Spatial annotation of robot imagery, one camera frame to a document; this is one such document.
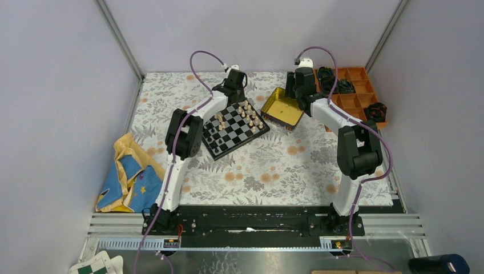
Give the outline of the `gold tin box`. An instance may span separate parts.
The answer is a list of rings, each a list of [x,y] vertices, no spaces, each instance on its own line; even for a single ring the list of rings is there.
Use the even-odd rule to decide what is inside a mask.
[[[285,90],[276,87],[261,109],[262,117],[288,131],[293,131],[301,117],[303,110],[299,109],[297,100],[286,97]]]

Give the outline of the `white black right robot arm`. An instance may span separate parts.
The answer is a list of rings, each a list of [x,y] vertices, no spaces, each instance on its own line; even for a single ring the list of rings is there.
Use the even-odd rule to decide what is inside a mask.
[[[377,124],[355,118],[317,91],[313,61],[295,59],[297,68],[288,73],[285,95],[297,101],[300,110],[323,123],[337,135],[337,165],[342,172],[340,190],[332,208],[337,214],[327,220],[328,230],[342,235],[350,227],[347,216],[357,211],[360,182],[382,164]]]

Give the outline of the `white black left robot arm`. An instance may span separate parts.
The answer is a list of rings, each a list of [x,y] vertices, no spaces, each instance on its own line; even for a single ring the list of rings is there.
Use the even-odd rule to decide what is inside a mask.
[[[204,123],[228,106],[246,100],[246,80],[247,75],[239,70],[239,65],[232,65],[227,68],[223,82],[211,89],[208,98],[187,110],[177,108],[173,112],[165,140],[167,172],[155,202],[162,211],[173,212],[179,206],[183,178],[191,158],[200,150]]]

